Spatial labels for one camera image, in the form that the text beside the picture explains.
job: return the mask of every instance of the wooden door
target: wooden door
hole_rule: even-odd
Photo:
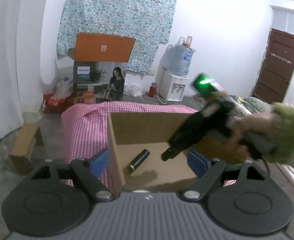
[[[282,102],[294,71],[294,35],[272,29],[253,97]]]

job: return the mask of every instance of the black glue gun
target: black glue gun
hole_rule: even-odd
[[[223,91],[223,89],[214,79],[209,78],[204,73],[201,73],[194,80],[193,87],[207,102],[211,102],[202,111],[191,115],[173,134],[168,141],[170,147],[161,155],[163,161],[173,159],[183,150],[198,143],[210,131],[219,132],[226,138],[231,135],[231,130],[226,124],[230,112],[235,107],[232,99],[222,94],[212,100],[215,92]],[[263,135],[251,131],[245,132],[240,144],[248,147],[249,153],[254,160],[261,159],[275,148]]]

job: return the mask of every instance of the person's hand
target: person's hand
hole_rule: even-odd
[[[241,159],[245,160],[250,157],[247,146],[239,145],[246,131],[258,132],[263,135],[269,135],[273,127],[273,113],[259,113],[246,115],[239,121],[235,122],[231,128],[231,136],[227,144],[228,147]]]

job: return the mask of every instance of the battery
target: battery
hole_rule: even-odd
[[[131,172],[134,172],[147,157],[150,155],[150,152],[146,149],[142,150],[141,153],[139,153],[130,163],[129,163],[129,169]]]

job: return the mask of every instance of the blue floral curtain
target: blue floral curtain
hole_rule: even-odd
[[[176,0],[67,0],[60,22],[57,53],[67,55],[79,33],[136,39],[128,69],[147,74],[160,43],[168,43]]]

